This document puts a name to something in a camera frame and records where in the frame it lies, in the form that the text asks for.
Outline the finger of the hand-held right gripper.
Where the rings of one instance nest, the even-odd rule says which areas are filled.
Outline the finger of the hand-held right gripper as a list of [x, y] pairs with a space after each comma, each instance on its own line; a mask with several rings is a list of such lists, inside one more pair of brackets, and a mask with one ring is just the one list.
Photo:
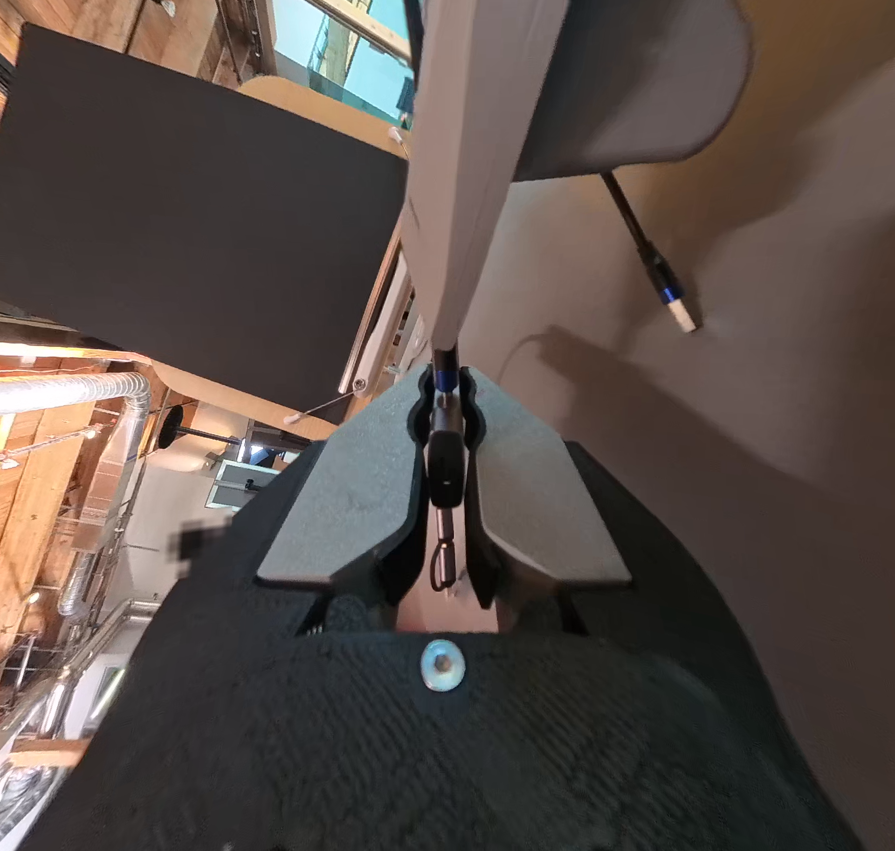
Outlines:
[[426, 0], [401, 239], [433, 348], [458, 340], [509, 187], [684, 160], [750, 70], [735, 0]]

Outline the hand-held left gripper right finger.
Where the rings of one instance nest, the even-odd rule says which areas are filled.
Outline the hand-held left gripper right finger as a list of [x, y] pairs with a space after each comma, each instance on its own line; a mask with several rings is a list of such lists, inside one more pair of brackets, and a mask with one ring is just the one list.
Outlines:
[[465, 570], [482, 609], [632, 582], [562, 437], [475, 368], [462, 372]]

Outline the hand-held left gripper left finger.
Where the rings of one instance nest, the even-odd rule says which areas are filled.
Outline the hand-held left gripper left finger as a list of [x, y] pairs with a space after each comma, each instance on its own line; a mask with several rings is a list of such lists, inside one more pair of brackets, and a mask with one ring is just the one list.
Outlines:
[[429, 496], [418, 422], [429, 414], [423, 366], [343, 423], [311, 465], [258, 582], [396, 607], [425, 559]]

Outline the black cable adapter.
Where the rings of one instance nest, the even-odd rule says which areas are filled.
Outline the black cable adapter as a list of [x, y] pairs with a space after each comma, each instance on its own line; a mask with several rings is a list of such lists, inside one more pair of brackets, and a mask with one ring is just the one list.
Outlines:
[[460, 506], [465, 481], [464, 418], [460, 397], [454, 391], [434, 395], [427, 470], [432, 505], [438, 509]]

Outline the grey panel on stand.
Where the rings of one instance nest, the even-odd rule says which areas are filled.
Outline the grey panel on stand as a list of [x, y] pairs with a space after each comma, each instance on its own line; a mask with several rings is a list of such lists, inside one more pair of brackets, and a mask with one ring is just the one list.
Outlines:
[[238, 512], [278, 476], [278, 471], [252, 464], [223, 461], [213, 479], [206, 508]]

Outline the black floor lamp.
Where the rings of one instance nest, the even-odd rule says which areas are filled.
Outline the black floor lamp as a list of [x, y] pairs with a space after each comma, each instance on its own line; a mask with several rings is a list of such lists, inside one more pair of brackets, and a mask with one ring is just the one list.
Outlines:
[[185, 408], [175, 405], [169, 409], [158, 431], [157, 448], [168, 449], [181, 436], [195, 436], [203, 440], [223, 443], [224, 445], [241, 446], [243, 438], [238, 436], [222, 436], [207, 431], [186, 428], [184, 426]]

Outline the wooden book stand black panel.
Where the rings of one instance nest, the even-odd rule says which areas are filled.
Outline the wooden book stand black panel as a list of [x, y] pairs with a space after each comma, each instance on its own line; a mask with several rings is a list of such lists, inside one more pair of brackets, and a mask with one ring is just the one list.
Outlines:
[[2, 113], [2, 301], [340, 417], [406, 174], [316, 121], [26, 24]]

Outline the silver ceiling air duct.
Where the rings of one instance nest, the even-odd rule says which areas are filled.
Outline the silver ceiling air duct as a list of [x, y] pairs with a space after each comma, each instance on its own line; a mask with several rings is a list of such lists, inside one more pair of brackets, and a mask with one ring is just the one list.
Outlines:
[[19, 414], [122, 399], [123, 409], [100, 455], [73, 534], [75, 558], [57, 603], [73, 622], [87, 618], [88, 592], [100, 556], [113, 543], [119, 511], [138, 461], [151, 410], [151, 384], [137, 372], [3, 378], [1, 413]]

